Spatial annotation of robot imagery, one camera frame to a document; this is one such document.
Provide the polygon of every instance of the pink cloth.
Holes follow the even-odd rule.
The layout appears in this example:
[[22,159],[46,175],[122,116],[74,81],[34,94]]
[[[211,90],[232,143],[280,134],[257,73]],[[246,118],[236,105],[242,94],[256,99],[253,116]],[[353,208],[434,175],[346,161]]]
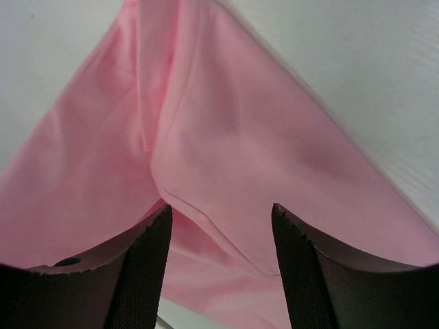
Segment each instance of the pink cloth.
[[217,4],[126,2],[0,178],[0,262],[52,265],[165,200],[163,297],[232,328],[288,328],[279,202],[392,260],[439,238]]

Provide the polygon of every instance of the pink fabric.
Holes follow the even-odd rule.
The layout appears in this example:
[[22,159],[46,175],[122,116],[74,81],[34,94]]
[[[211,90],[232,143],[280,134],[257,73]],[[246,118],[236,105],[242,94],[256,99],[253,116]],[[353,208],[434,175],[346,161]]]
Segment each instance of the pink fabric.
[[0,262],[52,265],[175,209],[163,297],[232,328],[288,328],[279,202],[392,260],[439,238],[218,5],[125,3],[0,178]]

